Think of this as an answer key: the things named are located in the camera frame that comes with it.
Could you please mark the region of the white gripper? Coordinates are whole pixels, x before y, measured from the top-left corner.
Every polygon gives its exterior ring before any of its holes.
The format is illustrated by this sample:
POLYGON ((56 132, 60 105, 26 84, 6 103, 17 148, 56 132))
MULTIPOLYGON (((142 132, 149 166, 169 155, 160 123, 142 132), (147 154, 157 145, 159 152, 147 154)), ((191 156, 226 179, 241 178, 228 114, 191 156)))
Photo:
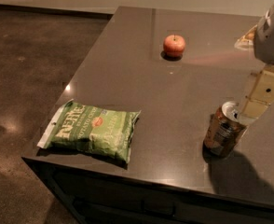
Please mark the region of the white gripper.
POLYGON ((259 119, 274 103, 274 4, 234 47, 241 50, 253 47, 255 58, 268 63, 258 74, 238 116, 238 119, 259 119))

